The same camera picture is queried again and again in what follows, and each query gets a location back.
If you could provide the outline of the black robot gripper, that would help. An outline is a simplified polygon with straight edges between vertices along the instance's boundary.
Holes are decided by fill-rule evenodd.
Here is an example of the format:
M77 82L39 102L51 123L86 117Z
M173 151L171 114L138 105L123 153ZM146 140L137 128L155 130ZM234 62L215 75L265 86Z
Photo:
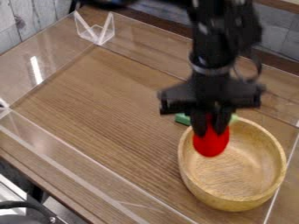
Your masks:
M229 74L206 76L194 73L187 81L159 91L161 114L191 111L194 133L205 137L210 119L207 111L213 111L213 128L222 135L237 109L261 107L266 90L262 83L234 78Z

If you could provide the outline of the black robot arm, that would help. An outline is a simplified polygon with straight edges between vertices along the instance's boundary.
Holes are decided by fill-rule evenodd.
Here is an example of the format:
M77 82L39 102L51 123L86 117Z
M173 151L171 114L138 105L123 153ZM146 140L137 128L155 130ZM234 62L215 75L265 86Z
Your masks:
M191 20L191 76L158 94L163 115L191 117L197 136L219 135L238 109L258 108L266 86L258 75L241 76L235 65L262 40L262 25L253 0L189 0Z

